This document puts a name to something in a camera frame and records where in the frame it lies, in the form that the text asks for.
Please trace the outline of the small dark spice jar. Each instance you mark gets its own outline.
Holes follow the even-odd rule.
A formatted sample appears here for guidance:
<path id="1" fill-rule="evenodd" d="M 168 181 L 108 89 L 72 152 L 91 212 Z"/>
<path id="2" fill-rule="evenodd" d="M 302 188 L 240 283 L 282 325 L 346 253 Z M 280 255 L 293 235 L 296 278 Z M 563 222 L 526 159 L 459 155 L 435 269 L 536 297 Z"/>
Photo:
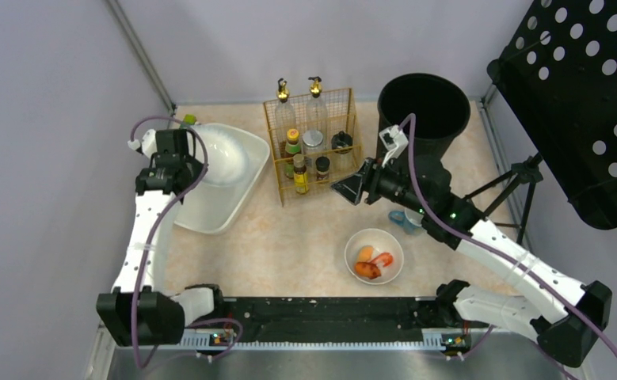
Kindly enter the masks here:
<path id="1" fill-rule="evenodd" d="M 329 180 L 331 161 L 326 156 L 318 157 L 315 160 L 316 181 L 327 183 Z"/>

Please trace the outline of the black lid round jar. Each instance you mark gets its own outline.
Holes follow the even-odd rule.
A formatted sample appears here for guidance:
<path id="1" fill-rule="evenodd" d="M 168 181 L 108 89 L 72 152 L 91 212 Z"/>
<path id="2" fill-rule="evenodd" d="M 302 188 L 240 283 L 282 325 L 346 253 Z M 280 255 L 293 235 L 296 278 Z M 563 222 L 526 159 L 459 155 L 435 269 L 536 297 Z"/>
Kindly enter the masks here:
<path id="1" fill-rule="evenodd" d="M 347 171 L 352 161 L 352 136 L 345 131 L 339 131 L 331 139 L 333 164 L 336 170 Z"/>

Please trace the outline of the small yellow label bottle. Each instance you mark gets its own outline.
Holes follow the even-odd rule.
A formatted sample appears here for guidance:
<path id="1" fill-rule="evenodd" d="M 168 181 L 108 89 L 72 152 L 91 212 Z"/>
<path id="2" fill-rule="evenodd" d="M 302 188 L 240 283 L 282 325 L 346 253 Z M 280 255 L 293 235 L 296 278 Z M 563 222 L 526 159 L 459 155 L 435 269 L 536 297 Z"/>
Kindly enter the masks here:
<path id="1" fill-rule="evenodd" d="M 295 191 L 298 194 L 304 195 L 308 193 L 307 165 L 303 154 L 296 154 L 293 157 L 293 181 Z"/>

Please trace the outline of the white paper plate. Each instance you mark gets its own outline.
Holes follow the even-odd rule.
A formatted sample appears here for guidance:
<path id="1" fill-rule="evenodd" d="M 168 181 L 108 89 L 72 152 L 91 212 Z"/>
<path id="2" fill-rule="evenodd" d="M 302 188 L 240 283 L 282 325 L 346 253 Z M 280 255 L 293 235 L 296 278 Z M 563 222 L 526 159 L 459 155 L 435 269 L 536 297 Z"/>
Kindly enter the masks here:
<path id="1" fill-rule="evenodd" d="M 242 182 L 249 168 L 249 157 L 236 136 L 240 130 L 222 123 L 197 124 L 192 129 L 203 140 L 208 154 L 204 182 L 215 187 Z"/>

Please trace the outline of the silver lid white can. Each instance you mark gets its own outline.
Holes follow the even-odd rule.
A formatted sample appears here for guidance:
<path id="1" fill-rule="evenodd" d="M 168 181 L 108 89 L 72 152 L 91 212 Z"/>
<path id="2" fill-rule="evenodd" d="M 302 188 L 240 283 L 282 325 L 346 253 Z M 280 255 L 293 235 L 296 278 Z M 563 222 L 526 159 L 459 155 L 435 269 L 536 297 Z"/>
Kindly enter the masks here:
<path id="1" fill-rule="evenodd" d="M 324 135 L 317 129 L 306 130 L 302 137 L 303 155 L 306 159 L 307 171 L 310 174 L 316 173 L 315 160 L 324 151 Z"/>

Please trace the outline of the white bowl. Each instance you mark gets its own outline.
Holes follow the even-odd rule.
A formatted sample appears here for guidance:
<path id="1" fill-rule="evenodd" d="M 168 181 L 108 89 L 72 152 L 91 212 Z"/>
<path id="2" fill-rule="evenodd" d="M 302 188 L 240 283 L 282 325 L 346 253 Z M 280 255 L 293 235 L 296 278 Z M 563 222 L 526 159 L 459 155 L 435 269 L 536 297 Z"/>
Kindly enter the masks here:
<path id="1" fill-rule="evenodd" d="M 394 256 L 392 265 L 385 268 L 379 266 L 382 275 L 377 279 L 370 280 L 359 277 L 353 270 L 353 265 L 357 262 L 358 252 L 365 245 L 370 245 L 375 249 L 372 258 L 385 252 Z M 392 282 L 399 276 L 405 264 L 404 252 L 397 238 L 385 230 L 376 228 L 364 229 L 352 235 L 345 245 L 344 260 L 349 272 L 360 282 L 369 285 L 383 285 Z"/>

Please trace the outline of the yellow cap sauce bottle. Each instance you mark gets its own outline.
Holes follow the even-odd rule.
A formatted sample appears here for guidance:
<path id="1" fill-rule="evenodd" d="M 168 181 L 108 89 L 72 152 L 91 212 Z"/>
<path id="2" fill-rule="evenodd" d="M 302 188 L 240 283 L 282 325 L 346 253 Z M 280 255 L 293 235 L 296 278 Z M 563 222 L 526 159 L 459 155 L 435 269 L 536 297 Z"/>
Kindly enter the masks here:
<path id="1" fill-rule="evenodd" d="M 301 153 L 300 132 L 298 129 L 290 128 L 286 133 L 283 158 L 285 159 L 284 174 L 288 179 L 294 177 L 293 157 Z"/>

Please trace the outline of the clear gold-top oil bottle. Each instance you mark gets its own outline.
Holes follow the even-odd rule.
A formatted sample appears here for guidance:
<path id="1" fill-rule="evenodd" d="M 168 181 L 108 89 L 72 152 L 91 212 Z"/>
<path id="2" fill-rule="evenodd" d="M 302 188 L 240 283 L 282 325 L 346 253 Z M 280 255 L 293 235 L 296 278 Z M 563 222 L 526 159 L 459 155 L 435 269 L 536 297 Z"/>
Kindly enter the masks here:
<path id="1" fill-rule="evenodd" d="M 322 98 L 322 79 L 319 76 L 308 78 L 310 84 L 310 100 L 307 102 L 307 122 L 311 130 L 320 131 L 326 137 L 328 129 L 328 109 Z"/>

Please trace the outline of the dark sauce glass bottle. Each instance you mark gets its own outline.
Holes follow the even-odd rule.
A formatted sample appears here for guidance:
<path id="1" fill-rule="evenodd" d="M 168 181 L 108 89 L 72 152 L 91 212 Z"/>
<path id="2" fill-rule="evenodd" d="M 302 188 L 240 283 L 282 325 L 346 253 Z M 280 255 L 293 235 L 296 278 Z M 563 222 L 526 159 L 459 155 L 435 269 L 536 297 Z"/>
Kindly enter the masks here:
<path id="1" fill-rule="evenodd" d="M 281 157 L 285 157 L 285 146 L 288 142 L 288 132 L 295 128 L 296 117 L 293 105 L 289 102 L 288 82 L 284 78 L 277 81 L 276 99 L 278 104 L 274 111 L 276 128 L 279 135 Z"/>

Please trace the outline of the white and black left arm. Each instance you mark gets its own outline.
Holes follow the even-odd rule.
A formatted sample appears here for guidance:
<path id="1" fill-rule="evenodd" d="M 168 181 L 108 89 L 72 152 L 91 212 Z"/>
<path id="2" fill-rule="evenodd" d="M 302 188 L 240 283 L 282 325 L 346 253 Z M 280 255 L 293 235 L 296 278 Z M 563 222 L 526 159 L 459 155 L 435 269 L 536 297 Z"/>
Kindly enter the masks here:
<path id="1" fill-rule="evenodd" d="M 135 178 L 135 217 L 112 289 L 96 311 L 121 347 L 177 344 L 184 329 L 215 310 L 216 285 L 192 285 L 176 295 L 162 289 L 171 230 L 186 194 L 208 171 L 208 154 L 192 129 L 154 133 L 150 164 Z"/>

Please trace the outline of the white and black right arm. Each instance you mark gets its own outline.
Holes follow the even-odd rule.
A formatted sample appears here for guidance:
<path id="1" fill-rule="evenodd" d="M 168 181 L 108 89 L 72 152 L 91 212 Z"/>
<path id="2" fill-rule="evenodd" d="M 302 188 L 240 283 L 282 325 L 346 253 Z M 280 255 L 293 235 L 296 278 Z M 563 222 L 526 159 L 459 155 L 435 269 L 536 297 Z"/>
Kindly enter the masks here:
<path id="1" fill-rule="evenodd" d="M 439 286 L 437 298 L 462 320 L 481 321 L 527 337 L 568 367 L 580 367 L 603 335 L 612 291 L 600 281 L 567 276 L 505 236 L 483 211 L 451 191 L 440 160 L 423 156 L 412 169 L 367 158 L 331 188 L 351 204 L 380 198 L 421 214 L 428 235 L 486 266 L 519 297 L 485 291 L 461 280 Z"/>

